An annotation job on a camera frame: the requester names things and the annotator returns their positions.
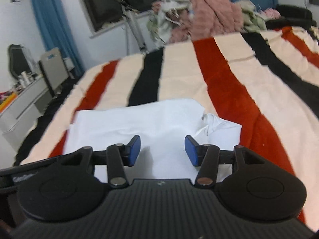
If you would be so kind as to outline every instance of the pile of clothes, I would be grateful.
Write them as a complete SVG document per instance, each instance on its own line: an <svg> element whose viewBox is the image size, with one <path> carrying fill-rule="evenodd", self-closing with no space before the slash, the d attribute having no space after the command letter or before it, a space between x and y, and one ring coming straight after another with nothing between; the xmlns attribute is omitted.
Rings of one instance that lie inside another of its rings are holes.
<svg viewBox="0 0 319 239"><path fill-rule="evenodd" d="M157 46L266 29L265 19L273 12L257 13L252 5L247 0L160 0L152 4L147 28Z"/></svg>

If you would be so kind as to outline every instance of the pink blanket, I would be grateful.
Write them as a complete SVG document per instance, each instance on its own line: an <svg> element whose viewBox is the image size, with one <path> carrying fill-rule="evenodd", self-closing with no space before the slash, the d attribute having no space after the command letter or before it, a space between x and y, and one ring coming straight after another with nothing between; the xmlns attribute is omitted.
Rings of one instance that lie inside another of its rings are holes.
<svg viewBox="0 0 319 239"><path fill-rule="evenodd" d="M184 10L180 14L180 24L172 30L170 43L185 41L188 35L192 40L198 40L240 31L243 27L243 17L239 5L230 0L190 0L194 11L193 19Z"/></svg>

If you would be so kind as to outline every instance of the red stripe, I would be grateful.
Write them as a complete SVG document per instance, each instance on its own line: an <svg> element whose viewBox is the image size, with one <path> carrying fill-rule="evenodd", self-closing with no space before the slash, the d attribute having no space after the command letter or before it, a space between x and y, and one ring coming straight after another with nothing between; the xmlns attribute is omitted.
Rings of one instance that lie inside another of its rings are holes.
<svg viewBox="0 0 319 239"><path fill-rule="evenodd" d="M95 108L107 87L107 83L114 75L117 63L118 61L112 61L103 66L103 70L95 77L95 80L88 88L85 96L82 98L81 103L75 109L73 117L77 111L92 110ZM67 131L64 132L63 137L57 143L49 157L60 156L63 153L66 136Z"/></svg>
<svg viewBox="0 0 319 239"><path fill-rule="evenodd" d="M282 38L289 41L310 63L319 68L319 54L312 52L307 44L293 33L292 27L282 28Z"/></svg>
<svg viewBox="0 0 319 239"><path fill-rule="evenodd" d="M245 86L234 76L213 38L193 42L208 94L219 117L242 125L240 144L294 174L280 139Z"/></svg>

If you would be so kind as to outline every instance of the metal screw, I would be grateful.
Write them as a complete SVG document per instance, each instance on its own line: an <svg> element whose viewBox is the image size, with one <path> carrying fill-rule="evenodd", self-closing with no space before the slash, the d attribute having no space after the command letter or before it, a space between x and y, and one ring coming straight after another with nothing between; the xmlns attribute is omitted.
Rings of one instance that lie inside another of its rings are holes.
<svg viewBox="0 0 319 239"><path fill-rule="evenodd" d="M121 186L126 183L126 180L122 177L116 177L111 179L111 184L114 186Z"/></svg>
<svg viewBox="0 0 319 239"><path fill-rule="evenodd" d="M211 185L213 183L213 180L211 178L208 178L208 177L201 177L201 178L197 179L197 183L199 185L202 185L202 186L208 186L208 185Z"/></svg>

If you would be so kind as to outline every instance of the electronic device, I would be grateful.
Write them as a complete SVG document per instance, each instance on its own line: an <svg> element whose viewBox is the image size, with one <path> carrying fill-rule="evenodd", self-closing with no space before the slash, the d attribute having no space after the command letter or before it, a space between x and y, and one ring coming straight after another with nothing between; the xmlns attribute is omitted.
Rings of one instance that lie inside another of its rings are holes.
<svg viewBox="0 0 319 239"><path fill-rule="evenodd" d="M306 200L303 183L241 145L233 151L185 137L185 151L200 167L189 179L135 179L141 148L127 144L74 153L0 171L0 193L16 193L26 220L13 238L258 238L306 239L313 232L297 216ZM108 183L93 176L107 165ZM219 164L232 174L216 182Z"/></svg>

